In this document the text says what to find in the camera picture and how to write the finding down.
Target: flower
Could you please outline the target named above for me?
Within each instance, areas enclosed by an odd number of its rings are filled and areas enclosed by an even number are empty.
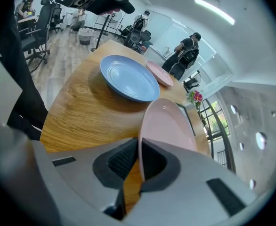
[[[193,98],[195,101],[199,101],[199,102],[203,100],[203,96],[197,90],[195,90],[195,94],[193,95]]]

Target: floor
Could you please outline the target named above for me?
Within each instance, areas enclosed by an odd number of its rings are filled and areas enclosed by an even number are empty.
[[[48,48],[50,55],[46,55],[47,64],[42,62],[39,68],[32,73],[33,82],[39,91],[47,110],[50,109],[60,89],[70,77],[77,66],[90,54],[91,48],[96,46],[99,31],[93,34],[93,40],[89,45],[81,45],[77,33],[71,33],[69,28],[63,31],[49,32]],[[103,35],[99,45],[108,40],[123,43],[123,39],[114,37],[113,34]],[[35,59],[29,66],[33,70],[40,59]]]

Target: ceiling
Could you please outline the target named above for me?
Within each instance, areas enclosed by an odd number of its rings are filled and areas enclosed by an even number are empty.
[[[233,26],[194,0],[141,1],[200,32],[233,71],[234,81],[276,85],[276,68],[271,67],[276,60],[276,21],[262,0],[204,0],[233,17]]]

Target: plate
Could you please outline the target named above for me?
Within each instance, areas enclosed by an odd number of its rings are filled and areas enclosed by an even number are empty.
[[[142,138],[196,151],[196,142],[191,125],[179,107],[165,98],[159,98],[148,106],[139,131],[138,156],[140,174],[144,181]]]
[[[154,63],[151,60],[146,61],[146,68],[153,74],[156,80],[165,86],[173,86],[174,82],[172,81],[170,75],[162,69],[159,65]]]
[[[133,59],[109,55],[101,60],[100,70],[107,84],[127,99],[149,102],[156,100],[160,94],[155,77]]]

